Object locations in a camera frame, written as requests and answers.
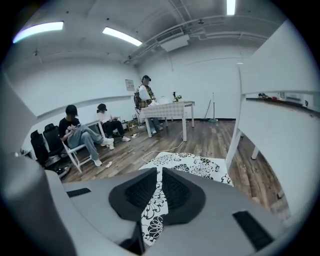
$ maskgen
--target man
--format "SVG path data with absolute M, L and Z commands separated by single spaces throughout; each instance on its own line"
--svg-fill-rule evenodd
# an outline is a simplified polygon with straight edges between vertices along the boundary
M 136 91 L 134 93 L 134 104 L 135 104 L 135 108 L 137 110 L 141 110 L 143 108 L 148 107 L 152 101 L 157 101 L 153 91 L 151 90 L 151 88 L 149 86 L 150 81 L 151 81 L 151 78 L 147 75 L 144 75 L 141 80 L 141 85 L 136 89 Z M 148 92 L 150 99 L 141 100 L 140 95 L 139 95 L 139 88 L 141 86 L 144 86 L 146 88 L 146 91 Z M 158 118 L 153 117 L 152 122 L 150 122 L 149 118 L 147 120 L 149 121 L 149 126 L 150 126 L 152 134 L 156 134 L 157 131 L 163 130 L 163 128 L 160 126 Z
M 97 116 L 99 121 L 101 122 L 101 125 L 104 126 L 106 135 L 108 138 L 112 138 L 113 136 L 113 130 L 117 129 L 120 136 L 122 137 L 123 142 L 129 142 L 130 139 L 125 136 L 125 131 L 122 126 L 122 123 L 117 120 L 116 117 L 111 117 L 109 114 L 107 114 L 107 107 L 105 104 L 101 103 L 98 105 L 97 109 Z M 109 145 L 109 149 L 113 150 L 115 149 L 114 144 Z
M 99 159 L 99 154 L 94 145 L 94 142 L 101 146 L 113 144 L 113 138 L 103 138 L 95 133 L 87 126 L 80 124 L 78 111 L 75 105 L 68 105 L 65 109 L 66 117 L 59 123 L 59 137 L 62 142 L 68 145 L 70 149 L 74 149 L 79 145 L 85 144 L 88 149 L 91 159 L 96 166 L 101 166 L 102 162 Z

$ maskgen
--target white cable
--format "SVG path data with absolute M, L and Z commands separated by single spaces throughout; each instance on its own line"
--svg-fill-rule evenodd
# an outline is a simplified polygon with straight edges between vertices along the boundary
M 171 148 L 171 149 L 168 149 L 168 150 L 151 151 L 151 152 L 149 152 L 148 154 L 145 154 L 145 155 L 142 157 L 142 160 L 145 161 L 146 163 L 148 163 L 149 161 L 146 161 L 144 158 L 145 158 L 147 155 L 149 155 L 149 154 L 151 154 L 151 153 L 153 153 L 153 152 L 168 152 L 168 151 L 175 150 L 175 149 L 179 148 L 179 147 L 182 145 L 182 143 L 184 143 L 184 138 L 181 136 L 181 133 L 182 133 L 183 131 L 184 131 L 184 130 L 182 130 L 182 131 L 179 132 L 180 137 L 181 137 L 181 139 L 182 139 L 182 142 L 180 143 L 179 146 L 176 146 L 176 147 Z

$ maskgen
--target laminate flooring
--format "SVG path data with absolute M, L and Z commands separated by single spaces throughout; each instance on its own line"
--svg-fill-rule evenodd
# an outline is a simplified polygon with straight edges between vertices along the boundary
M 143 131 L 129 142 L 116 143 L 114 150 L 96 145 L 102 166 L 96 167 L 93 161 L 89 161 L 82 166 L 82 173 L 80 173 L 71 164 L 70 172 L 62 182 L 90 181 L 137 171 L 145 163 L 142 157 L 147 153 L 172 149 L 182 142 L 180 136 L 182 122 L 168 121 L 168 124 L 168 128 L 163 125 L 164 129 L 154 134 L 152 138 Z M 217 123 L 195 121 L 194 128 L 191 127 L 191 122 L 188 125 L 187 142 L 171 150 L 171 153 L 183 152 L 207 158 L 226 158 L 235 121 Z M 282 189 L 279 181 L 261 153 L 256 160 L 251 159 L 254 147 L 246 136 L 240 139 L 230 166 L 230 178 L 235 188 L 280 218 L 286 219 L 289 216 L 287 201 L 285 197 L 281 201 L 277 197 L 277 193 Z M 158 154 L 159 152 L 150 153 L 144 159 L 149 161 Z M 85 159 L 88 156 L 85 148 L 78 152 L 79 159 Z

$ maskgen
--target seated man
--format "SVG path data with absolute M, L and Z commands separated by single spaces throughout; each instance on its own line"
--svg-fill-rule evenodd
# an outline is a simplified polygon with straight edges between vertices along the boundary
M 141 80 L 141 85 L 135 90 L 133 99 L 134 99 L 135 108 L 139 111 L 142 108 L 148 107 L 152 101 L 156 101 L 156 97 L 155 97 L 153 91 L 151 90 L 151 87 L 149 86 L 150 81 L 151 81 L 151 78 L 147 75 L 144 75 Z M 150 96 L 150 99 L 141 100 L 140 95 L 139 95 L 139 88 L 141 86 L 145 86 L 145 88 Z M 150 121 L 150 118 L 147 120 L 149 121 L 149 126 L 150 126 L 151 132 L 153 134 L 156 134 L 157 131 L 163 130 L 163 128 L 160 126 L 160 123 L 159 123 L 159 120 L 157 117 L 153 117 L 152 122 Z
M 65 109 L 66 117 L 59 123 L 59 137 L 70 149 L 85 144 L 91 159 L 96 166 L 101 166 L 99 154 L 94 142 L 101 146 L 113 144 L 113 138 L 103 138 L 85 125 L 81 125 L 78 118 L 78 111 L 75 105 L 68 105 Z
M 108 138 L 112 138 L 113 130 L 117 129 L 120 136 L 122 137 L 123 142 L 129 142 L 130 139 L 125 136 L 125 131 L 122 126 L 122 123 L 117 120 L 116 117 L 111 118 L 110 115 L 107 114 L 107 107 L 105 104 L 101 103 L 97 109 L 97 116 L 100 120 L 101 124 L 104 126 L 106 135 Z M 113 150 L 115 147 L 113 144 L 109 145 L 110 150 Z

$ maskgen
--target black and white floral rug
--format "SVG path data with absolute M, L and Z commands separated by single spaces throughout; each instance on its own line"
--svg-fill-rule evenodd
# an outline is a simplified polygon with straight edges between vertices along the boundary
M 205 179 L 233 186 L 227 173 L 225 160 L 206 158 L 190 153 L 160 152 L 140 169 L 157 168 L 156 190 L 141 215 L 142 235 L 146 248 L 152 246 L 163 230 L 163 216 L 168 214 L 168 204 L 162 191 L 162 168 L 172 168 Z

